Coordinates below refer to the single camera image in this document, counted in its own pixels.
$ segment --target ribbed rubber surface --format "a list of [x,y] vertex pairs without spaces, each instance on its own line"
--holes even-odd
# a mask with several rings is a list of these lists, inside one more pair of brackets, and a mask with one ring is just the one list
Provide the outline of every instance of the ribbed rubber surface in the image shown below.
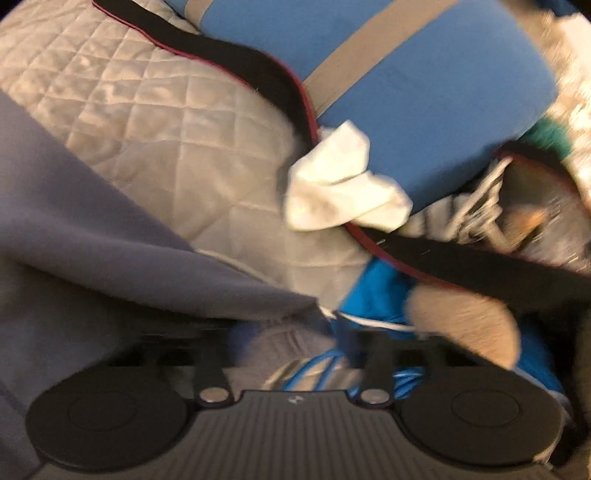
[[381,410],[343,392],[249,392],[199,415],[161,457],[130,471],[86,475],[46,466],[34,480],[556,480],[532,465],[474,472],[429,457]]

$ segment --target logo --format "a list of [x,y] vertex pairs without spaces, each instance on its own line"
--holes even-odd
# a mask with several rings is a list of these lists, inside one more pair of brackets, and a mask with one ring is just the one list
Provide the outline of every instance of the logo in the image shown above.
[[299,395],[295,396],[295,397],[289,397],[287,399],[287,401],[289,403],[291,403],[292,405],[299,405],[300,403],[302,403],[304,401],[304,397],[300,397]]

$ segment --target gray fleece blanket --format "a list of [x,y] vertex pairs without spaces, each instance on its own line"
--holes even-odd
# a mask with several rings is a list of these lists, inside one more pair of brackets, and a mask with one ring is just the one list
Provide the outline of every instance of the gray fleece blanket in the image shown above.
[[324,325],[314,298],[195,253],[1,92],[0,112],[2,480],[38,466],[32,400],[133,341],[147,317]]

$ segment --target white cloth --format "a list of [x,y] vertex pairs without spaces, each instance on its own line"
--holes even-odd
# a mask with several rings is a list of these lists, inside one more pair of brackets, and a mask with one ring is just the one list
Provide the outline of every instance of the white cloth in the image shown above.
[[413,203],[393,179],[367,170],[369,138],[349,121],[325,136],[290,168],[288,227],[310,231],[353,222],[391,232],[403,225]]

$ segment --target red piping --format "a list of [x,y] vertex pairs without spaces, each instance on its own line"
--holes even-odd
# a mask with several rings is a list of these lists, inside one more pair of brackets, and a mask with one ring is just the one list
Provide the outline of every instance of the red piping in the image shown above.
[[[179,55],[181,57],[185,57],[191,60],[200,60],[204,63],[207,63],[208,65],[211,65],[221,71],[223,71],[224,73],[227,73],[228,75],[232,76],[233,78],[235,78],[236,80],[240,81],[242,84],[249,86],[250,88],[254,87],[252,85],[250,85],[248,82],[244,81],[243,79],[241,79],[240,77],[236,76],[233,72],[231,72],[230,70],[227,70],[226,68],[218,65],[217,63],[214,63],[212,61],[203,59],[201,57],[197,57],[196,55],[191,55],[189,53],[183,52],[183,51],[178,51],[175,50],[174,48],[169,47],[168,45],[165,45],[161,42],[159,42],[158,40],[156,40],[155,38],[151,37],[150,35],[148,35],[148,33],[146,33],[144,30],[142,30],[141,28],[139,28],[137,25],[133,25],[119,17],[117,17],[116,15],[112,14],[111,12],[105,10],[104,8],[102,8],[100,5],[97,5],[96,2],[93,0],[92,4],[94,5],[95,8],[99,9],[100,11],[102,11],[104,14],[106,14],[107,16],[114,18],[115,20],[127,25],[129,28],[133,28],[134,30],[140,32],[144,37],[146,37],[147,39],[149,39],[152,43],[154,43],[156,46],[167,50],[171,53],[174,53],[175,55]],[[291,77],[292,81],[294,82],[294,84],[297,86],[299,92],[300,92],[300,96],[302,99],[302,103],[304,105],[304,108],[306,110],[306,117],[308,120],[308,127],[310,129],[310,138],[312,139],[312,142],[314,144],[318,143],[318,123],[316,122],[316,114],[314,112],[314,108],[312,106],[312,103],[310,101],[310,98],[308,97],[308,93],[306,92],[306,88],[304,87],[304,85],[302,84],[302,82],[300,81],[300,79],[286,66],[284,65],[282,62],[280,62],[279,60],[277,60],[275,57],[273,57],[272,55],[267,54],[267,56],[269,58],[271,58],[274,62],[276,62],[279,66],[281,66],[281,68],[283,68],[283,70],[285,70],[285,72]],[[552,176],[554,176],[556,179],[560,180],[560,182],[563,184],[563,186],[567,187],[571,192],[575,191],[577,193],[577,195],[579,195],[578,190],[576,190],[575,187],[573,187],[573,185],[571,185],[569,182],[564,181],[564,179],[562,179],[562,177],[560,177],[559,175],[556,174],[556,172],[554,170],[552,170],[549,167],[546,167],[545,165],[542,164],[538,164],[535,162],[532,162],[531,160],[523,157],[522,155],[519,154],[514,154],[512,152],[502,152],[504,155],[507,156],[511,156],[513,157],[514,160],[520,161],[522,163],[527,163],[528,166],[533,167],[533,168],[537,168],[538,170],[544,170],[546,173],[551,174]],[[363,230],[361,230],[361,228],[358,225],[355,225],[353,223],[346,223],[344,225],[344,227],[349,231],[349,233],[353,236],[353,238],[355,238],[355,240],[357,240],[357,242],[364,247],[369,253],[371,253],[372,255],[380,258],[381,260],[389,263],[390,265],[392,265],[393,267],[395,267],[397,270],[399,270],[400,272],[406,273],[407,275],[410,275],[411,277],[414,277],[418,280],[423,280],[429,283],[437,283],[437,284],[441,284],[447,287],[451,287],[451,288],[457,288],[462,290],[461,287],[452,284],[452,283],[448,283],[445,282],[437,277],[432,277],[426,273],[423,273],[419,270],[414,269],[413,267],[410,267],[407,264],[404,264],[398,260],[396,260],[394,257],[392,257],[392,255],[386,253],[382,248],[379,247],[379,245],[377,245],[373,240],[371,240],[371,238],[369,236],[367,236]],[[556,268],[553,265],[548,265],[548,267],[551,268]]]
[[[218,65],[217,63],[203,59],[201,57],[197,57],[196,55],[191,55],[190,53],[175,50],[174,48],[171,48],[168,45],[165,45],[165,44],[159,42],[158,40],[156,40],[155,38],[151,37],[150,35],[148,35],[147,32],[145,32],[144,30],[139,28],[137,25],[131,24],[131,23],[123,20],[122,18],[117,17],[116,15],[109,12],[108,10],[105,10],[100,5],[97,5],[97,3],[94,0],[92,2],[92,5],[95,8],[99,9],[101,12],[103,12],[105,15],[107,15],[111,18],[114,18],[115,20],[123,23],[124,25],[127,25],[129,28],[133,28],[134,30],[138,31],[144,37],[146,37],[148,40],[150,40],[152,43],[154,43],[156,46],[162,48],[163,50],[167,50],[171,53],[174,53],[175,55],[179,55],[181,57],[185,57],[185,58],[188,58],[191,60],[200,60],[204,63],[207,63],[208,65],[211,65],[211,66],[223,71],[224,73],[227,73],[228,75],[234,77],[236,80],[240,81],[244,85],[247,85],[252,89],[255,89],[248,82],[244,81],[244,79],[241,79],[240,77],[236,76],[233,72],[225,69],[224,67]],[[308,93],[306,92],[306,88],[304,87],[304,85],[302,84],[300,79],[287,66],[285,66],[283,63],[281,63],[275,57],[273,57],[269,54],[266,54],[266,55],[271,60],[273,60],[275,63],[277,63],[281,68],[283,68],[283,70],[285,70],[285,72],[291,77],[291,80],[294,82],[295,86],[297,87],[298,91],[300,92],[302,103],[303,103],[304,108],[306,110],[306,117],[308,119],[308,128],[310,129],[310,138],[312,139],[314,144],[317,144],[318,143],[318,123],[316,122],[316,114],[314,113],[314,108],[312,107],[312,102],[310,101],[310,97],[308,97]]]

